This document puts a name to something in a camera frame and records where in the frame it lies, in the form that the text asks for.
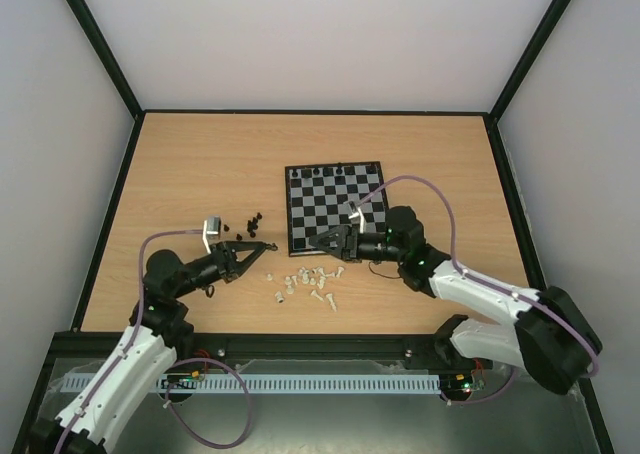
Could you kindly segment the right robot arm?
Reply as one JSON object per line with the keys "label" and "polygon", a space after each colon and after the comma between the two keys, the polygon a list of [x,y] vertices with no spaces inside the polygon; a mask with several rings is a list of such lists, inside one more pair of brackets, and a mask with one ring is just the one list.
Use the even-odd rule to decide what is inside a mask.
{"label": "right robot arm", "polygon": [[394,262],[411,290],[485,316],[479,322],[455,315],[441,326],[436,353],[447,365],[466,358],[496,361],[526,371],[558,395],[598,371],[602,342],[565,290],[518,287],[468,269],[427,242],[423,224],[408,206],[391,208],[379,233],[344,224],[309,243],[344,262]]}

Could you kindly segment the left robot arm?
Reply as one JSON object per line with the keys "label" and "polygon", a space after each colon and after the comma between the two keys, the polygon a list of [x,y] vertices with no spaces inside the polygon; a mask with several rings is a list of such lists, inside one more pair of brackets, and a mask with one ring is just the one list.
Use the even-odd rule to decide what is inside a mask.
{"label": "left robot arm", "polygon": [[156,381],[191,362],[194,327],[181,297],[214,293],[214,283],[241,277],[276,245],[212,243],[206,255],[183,262],[172,250],[139,257],[139,301],[115,348],[89,384],[54,418],[40,418],[28,441],[32,453],[110,453]]}

